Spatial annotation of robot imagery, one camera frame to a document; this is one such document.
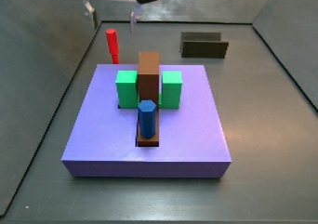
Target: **red stick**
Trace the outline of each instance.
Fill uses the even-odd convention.
[[[108,48],[110,53],[112,55],[114,64],[119,64],[119,46],[116,42],[116,31],[115,29],[106,30],[106,36],[107,36],[107,42],[108,42]]]

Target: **rectangular block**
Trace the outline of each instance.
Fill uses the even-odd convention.
[[[76,177],[221,178],[231,164],[203,66],[183,73],[179,110],[161,110],[161,146],[135,147],[138,110],[119,110],[115,77],[136,65],[98,65],[62,161]]]
[[[155,135],[153,138],[143,138],[140,134],[139,125],[136,126],[136,146],[138,147],[159,147],[159,110],[157,111],[155,118]]]
[[[225,59],[229,42],[183,41],[183,58]]]
[[[120,109],[135,109],[138,106],[136,71],[119,71],[115,85]]]
[[[159,52],[142,51],[138,66],[139,101],[153,100],[159,106]]]
[[[162,72],[162,109],[179,109],[183,76],[181,72]]]
[[[221,33],[201,33],[201,32],[183,32],[183,41],[221,41]]]

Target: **dark gray block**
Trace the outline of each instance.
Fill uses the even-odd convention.
[[[223,59],[227,47],[229,42],[185,41],[182,57]]]
[[[183,41],[221,41],[221,33],[182,33]]]
[[[223,59],[229,42],[221,41],[221,33],[182,33],[183,58]]]
[[[82,0],[0,0],[0,216],[92,37]]]
[[[318,108],[318,0],[270,0],[254,27]]]

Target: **table surface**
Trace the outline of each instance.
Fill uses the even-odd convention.
[[[159,147],[136,147],[138,109],[118,109],[119,72],[136,72],[139,66],[98,65],[62,157],[70,173],[75,177],[221,178],[231,155],[203,65],[159,66],[158,84],[163,84],[158,86],[166,85],[167,72],[179,73],[183,81],[179,109],[158,111]],[[167,92],[162,87],[163,103]]]
[[[120,63],[161,52],[162,64],[203,64],[233,164],[222,179],[72,178],[62,154],[98,64],[111,62],[104,30],[116,28]],[[182,32],[222,32],[226,59],[182,59]],[[7,221],[318,220],[318,119],[251,26],[103,23],[64,96]]]

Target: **gray floor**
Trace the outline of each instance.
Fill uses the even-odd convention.
[[[116,28],[122,63],[203,64],[234,163],[222,179],[72,178],[62,153]],[[181,32],[222,32],[226,59],[182,59]],[[318,120],[251,26],[104,23],[3,220],[318,220]]]

